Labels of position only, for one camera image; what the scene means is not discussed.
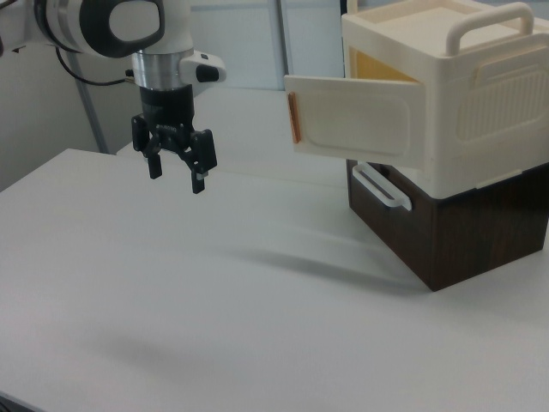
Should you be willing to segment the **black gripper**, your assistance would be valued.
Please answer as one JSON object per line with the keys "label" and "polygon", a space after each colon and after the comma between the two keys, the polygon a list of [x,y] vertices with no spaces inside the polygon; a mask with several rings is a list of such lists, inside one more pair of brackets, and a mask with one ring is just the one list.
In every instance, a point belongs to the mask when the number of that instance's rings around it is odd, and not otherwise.
{"label": "black gripper", "polygon": [[171,90],[139,88],[142,114],[131,119],[132,144],[147,160],[149,176],[162,175],[160,150],[179,153],[191,171],[194,194],[205,189],[204,179],[217,166],[211,130],[197,131],[192,124],[194,90],[190,84]]}

